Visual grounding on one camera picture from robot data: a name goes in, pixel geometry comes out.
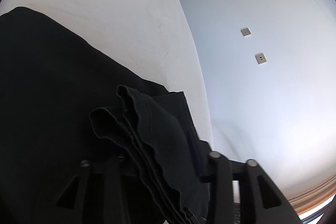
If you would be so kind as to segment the black denim pants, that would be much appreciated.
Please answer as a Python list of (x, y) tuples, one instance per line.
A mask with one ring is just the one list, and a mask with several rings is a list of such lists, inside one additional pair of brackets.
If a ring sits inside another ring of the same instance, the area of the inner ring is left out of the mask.
[(182, 92), (48, 16), (1, 16), (1, 223), (192, 223), (210, 190)]

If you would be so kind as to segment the white bed mattress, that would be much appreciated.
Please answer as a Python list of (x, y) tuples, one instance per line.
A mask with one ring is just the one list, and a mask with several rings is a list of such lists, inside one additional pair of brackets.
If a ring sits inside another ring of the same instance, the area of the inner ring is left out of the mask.
[(197, 49), (179, 0), (2, 0), (24, 6), (81, 36), (143, 79), (184, 92), (197, 133), (213, 132)]

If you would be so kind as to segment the right wall socket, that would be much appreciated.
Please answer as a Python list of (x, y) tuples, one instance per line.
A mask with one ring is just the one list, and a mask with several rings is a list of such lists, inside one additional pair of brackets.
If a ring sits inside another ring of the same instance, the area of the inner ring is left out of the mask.
[(262, 65), (267, 62), (264, 53), (258, 53), (255, 55), (258, 65)]

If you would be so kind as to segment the wall socket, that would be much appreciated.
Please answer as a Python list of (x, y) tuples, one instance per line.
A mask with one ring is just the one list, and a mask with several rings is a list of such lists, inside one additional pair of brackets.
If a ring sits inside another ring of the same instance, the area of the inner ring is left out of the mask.
[(264, 53), (258, 53), (255, 55), (258, 65), (262, 65), (267, 62)]
[(243, 28), (241, 29), (241, 33), (243, 34), (243, 36), (249, 36), (251, 35), (251, 31), (249, 30), (249, 28)]

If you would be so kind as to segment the left wall socket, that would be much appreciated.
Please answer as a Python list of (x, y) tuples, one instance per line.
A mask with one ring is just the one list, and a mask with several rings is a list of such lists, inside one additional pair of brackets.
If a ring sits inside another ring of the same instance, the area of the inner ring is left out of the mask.
[(251, 31), (249, 30), (249, 28), (243, 28), (241, 29), (241, 33), (243, 34), (243, 36), (249, 36), (251, 35)]

